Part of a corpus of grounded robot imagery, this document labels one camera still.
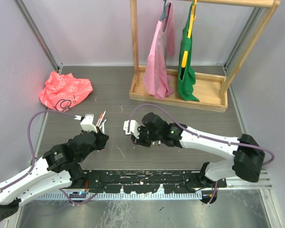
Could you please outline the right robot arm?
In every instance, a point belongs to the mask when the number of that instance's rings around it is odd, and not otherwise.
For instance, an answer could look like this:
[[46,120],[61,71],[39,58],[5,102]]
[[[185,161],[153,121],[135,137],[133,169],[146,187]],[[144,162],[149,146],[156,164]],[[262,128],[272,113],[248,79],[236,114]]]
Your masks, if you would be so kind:
[[135,120],[125,121],[123,130],[134,144],[144,147],[160,141],[168,147],[196,149],[222,157],[220,162],[208,161],[202,165],[199,182],[204,187],[229,177],[252,183],[259,180],[265,152],[248,134],[225,137],[205,133],[184,124],[167,123],[153,112],[143,117],[142,124]]

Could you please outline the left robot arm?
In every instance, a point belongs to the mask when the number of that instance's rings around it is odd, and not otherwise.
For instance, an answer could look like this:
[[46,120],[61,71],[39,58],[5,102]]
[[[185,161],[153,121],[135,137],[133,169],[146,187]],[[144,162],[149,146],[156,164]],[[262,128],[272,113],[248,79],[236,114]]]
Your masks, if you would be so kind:
[[68,142],[53,146],[30,167],[1,182],[0,221],[51,191],[83,187],[86,174],[80,163],[91,152],[103,150],[108,140],[109,136],[102,132],[83,131]]

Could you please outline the orange marker pen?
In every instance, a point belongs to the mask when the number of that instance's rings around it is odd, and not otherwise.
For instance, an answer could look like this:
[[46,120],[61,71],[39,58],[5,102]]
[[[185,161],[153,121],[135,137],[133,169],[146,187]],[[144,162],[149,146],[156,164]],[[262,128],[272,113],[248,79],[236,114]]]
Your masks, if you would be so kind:
[[100,122],[101,122],[101,120],[102,120],[102,118],[103,118],[103,115],[104,115],[104,113],[102,113],[102,114],[100,115],[100,117],[99,117],[99,119],[98,119],[98,121],[97,121],[97,123],[96,123],[96,126],[99,126],[99,125],[100,125]]

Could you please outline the pink shirt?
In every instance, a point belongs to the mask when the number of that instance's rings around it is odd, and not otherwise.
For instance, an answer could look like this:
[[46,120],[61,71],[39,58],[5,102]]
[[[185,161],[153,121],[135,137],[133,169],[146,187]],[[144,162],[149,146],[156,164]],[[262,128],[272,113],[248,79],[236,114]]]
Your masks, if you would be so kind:
[[159,100],[171,96],[171,75],[167,73],[167,57],[175,55],[175,19],[172,2],[168,16],[158,21],[147,58],[143,83],[148,94]]

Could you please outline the red patterned cloth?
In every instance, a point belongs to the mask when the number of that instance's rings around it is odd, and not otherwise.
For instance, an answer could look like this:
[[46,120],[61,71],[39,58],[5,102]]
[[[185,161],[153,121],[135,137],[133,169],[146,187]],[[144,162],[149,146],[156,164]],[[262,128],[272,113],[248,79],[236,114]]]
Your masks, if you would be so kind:
[[71,73],[63,75],[53,71],[38,96],[47,108],[66,112],[84,101],[92,92],[93,87],[89,79],[75,78]]

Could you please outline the green shirt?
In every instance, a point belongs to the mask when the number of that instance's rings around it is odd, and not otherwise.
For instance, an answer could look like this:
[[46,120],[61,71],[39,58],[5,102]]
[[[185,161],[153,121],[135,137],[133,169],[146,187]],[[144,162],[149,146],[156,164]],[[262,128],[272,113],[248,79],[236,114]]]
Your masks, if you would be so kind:
[[[179,66],[178,66],[178,94],[185,101],[199,102],[200,100],[193,94],[194,91],[193,86],[196,84],[196,76],[194,70],[191,67],[192,36],[190,39],[187,38],[189,22],[190,22],[190,12],[193,3],[194,2],[192,2],[190,6],[187,22],[182,31],[182,39],[180,43]],[[188,55],[187,65],[185,66],[185,68],[182,68],[181,62],[185,50],[189,51],[189,55]]]

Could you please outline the wooden clothes rack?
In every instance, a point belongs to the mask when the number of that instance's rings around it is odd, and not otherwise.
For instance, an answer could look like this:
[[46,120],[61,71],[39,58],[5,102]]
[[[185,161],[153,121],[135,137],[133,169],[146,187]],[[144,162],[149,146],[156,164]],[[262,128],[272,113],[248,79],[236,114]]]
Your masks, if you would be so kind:
[[233,67],[228,76],[219,76],[212,74],[196,73],[196,86],[193,94],[196,95],[200,101],[184,101],[179,95],[173,94],[164,101],[156,99],[149,95],[143,85],[145,66],[139,65],[138,52],[138,32],[137,32],[137,3],[130,1],[131,12],[131,27],[132,27],[132,43],[133,43],[133,66],[134,76],[130,87],[129,97],[133,100],[163,103],[165,105],[174,105],[187,108],[196,108],[202,110],[225,112],[228,108],[228,93],[235,76],[244,64],[246,58],[250,54],[260,35],[266,28],[267,24],[274,15],[280,1],[278,0],[209,0],[208,4],[231,5],[241,7],[264,8],[264,13],[256,25],[247,45],[243,49],[236,65]]

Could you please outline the yellow clothes hanger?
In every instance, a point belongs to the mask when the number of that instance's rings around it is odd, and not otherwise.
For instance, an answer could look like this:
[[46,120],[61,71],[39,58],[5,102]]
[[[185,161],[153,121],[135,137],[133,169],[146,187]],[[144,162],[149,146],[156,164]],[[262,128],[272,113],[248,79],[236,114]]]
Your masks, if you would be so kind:
[[[192,27],[193,27],[194,20],[196,18],[196,16],[195,16],[196,5],[197,5],[197,0],[194,1],[193,5],[191,7],[189,29],[188,29],[188,33],[187,33],[188,39],[190,39],[191,35],[192,35]],[[185,68],[185,66],[187,65],[188,55],[189,55],[189,51],[185,50],[183,53],[183,58],[182,58],[182,62],[181,62],[182,68]]]

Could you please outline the grey clothes hanger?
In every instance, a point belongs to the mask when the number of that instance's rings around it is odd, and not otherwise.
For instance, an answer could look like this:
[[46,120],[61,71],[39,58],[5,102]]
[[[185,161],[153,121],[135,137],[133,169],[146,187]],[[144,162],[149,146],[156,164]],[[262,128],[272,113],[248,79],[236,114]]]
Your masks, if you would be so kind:
[[167,18],[168,16],[168,10],[170,9],[171,7],[171,3],[168,2],[167,0],[164,0],[164,5],[163,5],[163,11],[162,11],[162,14],[160,16],[160,21],[163,21],[165,18]]

